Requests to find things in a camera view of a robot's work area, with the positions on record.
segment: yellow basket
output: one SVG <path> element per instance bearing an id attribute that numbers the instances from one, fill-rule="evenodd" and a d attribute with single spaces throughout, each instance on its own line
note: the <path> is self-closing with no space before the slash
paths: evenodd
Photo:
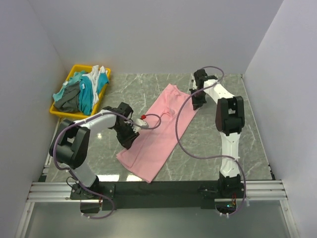
<path id="1" fill-rule="evenodd" d="M 87 73 L 91 72 L 92 70 L 92 66 L 88 66 L 88 65 L 80 65 L 80 64 L 75 64 L 73 66 L 73 68 L 71 69 L 71 71 L 69 72 L 67 78 L 66 78 L 66 81 L 69 80 L 70 77 L 72 77 L 74 75 L 75 72 L 81 72 L 81 71 L 86 71 Z M 111 70 L 109 68 L 106 68 L 106 72 L 107 72 L 107 77 L 108 79 L 110 80 L 110 73 L 111 73 Z M 96 114 L 97 110 L 98 110 L 98 107 L 99 107 L 99 104 L 104 96 L 104 93 L 106 91 L 106 88 L 107 88 L 107 83 L 104 85 L 104 87 L 102 88 L 100 94 L 98 95 L 99 96 L 99 101 L 94 105 L 94 108 L 93 108 L 93 111 L 91 112 L 91 115 L 94 115 Z M 78 113 L 63 113 L 63 112 L 60 112 L 59 110 L 57 110 L 55 107 L 54 107 L 54 104 L 55 102 L 53 102 L 51 108 L 50 108 L 50 113 L 51 114 L 54 114 L 56 116 L 59 116 L 59 117 L 66 117 L 66 118 L 75 118 L 75 119 L 85 119 L 87 117 L 90 117 L 90 116 L 86 116 L 84 115 L 82 112 L 78 112 Z"/>

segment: pink t-shirt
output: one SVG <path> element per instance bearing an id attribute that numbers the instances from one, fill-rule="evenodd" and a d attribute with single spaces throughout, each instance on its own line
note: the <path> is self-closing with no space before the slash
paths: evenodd
<path id="1" fill-rule="evenodd" d="M 141 130 L 131 148 L 124 149 L 117 154 L 117 159 L 127 170 L 146 182 L 154 179 L 177 144 L 176 116 L 188 97 L 188 94 L 179 91 L 175 85 L 168 84 L 146 113 L 159 115 L 161 125 L 153 130 Z M 184 134 L 195 113 L 191 100 L 189 100 L 178 121 L 179 137 Z M 149 127 L 153 127 L 159 119 L 148 116 L 145 121 Z"/>

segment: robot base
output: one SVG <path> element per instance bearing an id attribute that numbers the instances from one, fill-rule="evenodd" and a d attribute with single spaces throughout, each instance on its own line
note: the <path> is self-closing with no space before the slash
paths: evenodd
<path id="1" fill-rule="evenodd" d="M 219 181 L 155 181 L 147 183 L 143 181 L 100 182 L 99 192 L 111 198 L 116 209 L 131 208 L 176 208 L 176 207 L 200 207 L 202 209 L 215 209 L 215 199 L 231 199 L 235 193 L 236 198 L 243 198 L 243 184 L 223 196 L 219 191 Z M 71 200 L 98 199 L 88 196 L 85 191 L 74 184 Z M 97 213 L 98 203 L 81 203 L 83 213 Z M 103 200 L 102 210 L 111 210 L 109 201 Z"/>

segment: white wall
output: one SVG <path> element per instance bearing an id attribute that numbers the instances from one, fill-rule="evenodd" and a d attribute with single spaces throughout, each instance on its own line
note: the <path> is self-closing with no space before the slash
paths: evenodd
<path id="1" fill-rule="evenodd" d="M 44 166 L 66 71 L 27 1 L 1 1 L 0 32 L 0 236 L 11 238 Z"/>
<path id="2" fill-rule="evenodd" d="M 301 237 L 317 237 L 317 1 L 284 0 L 245 84 Z"/>
<path id="3" fill-rule="evenodd" d="M 29 0 L 67 69 L 244 73 L 282 0 Z"/>

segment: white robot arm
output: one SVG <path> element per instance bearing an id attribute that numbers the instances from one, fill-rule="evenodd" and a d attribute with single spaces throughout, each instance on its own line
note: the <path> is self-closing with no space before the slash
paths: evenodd
<path id="1" fill-rule="evenodd" d="M 217 83 L 217 78 L 215 76 L 207 76 L 204 69 L 195 72 L 194 78 L 195 80 L 192 92 L 216 83 L 214 87 L 204 90 L 202 94 L 193 99 L 194 109 L 201 107 L 203 103 L 206 103 L 206 94 L 211 96 L 211 98 L 217 103 L 216 126 L 221 136 L 222 155 L 228 155 L 238 160 L 240 132 L 241 128 L 244 126 L 244 107 L 242 97 L 235 97 L 233 94 L 229 93 L 221 84 Z M 229 128 L 225 128 L 223 125 L 220 125 L 223 123 L 226 123 L 226 126 Z M 225 178 L 237 177 L 240 174 L 237 163 L 229 158 L 222 158 L 220 173 Z"/>
<path id="2" fill-rule="evenodd" d="M 114 129 L 117 132 L 119 143 L 126 149 L 129 149 L 133 141 L 139 136 L 138 126 L 132 125 L 129 121 L 114 114 L 117 113 L 131 118 L 133 114 L 132 108 L 121 103 L 118 108 L 106 107 L 96 115 L 89 119 L 70 121 L 63 120 L 57 130 L 56 136 L 50 147 L 50 155 L 53 155 L 53 147 L 58 135 L 70 125 L 80 123 L 67 130 L 57 143 L 56 159 L 59 163 L 67 165 L 72 173 L 81 181 L 85 187 L 95 190 L 98 186 L 99 179 L 92 172 L 86 161 L 89 140 L 95 137 L 100 131 L 105 128 Z M 147 128 L 148 124 L 142 119 L 136 119 L 134 122 L 137 125 Z"/>

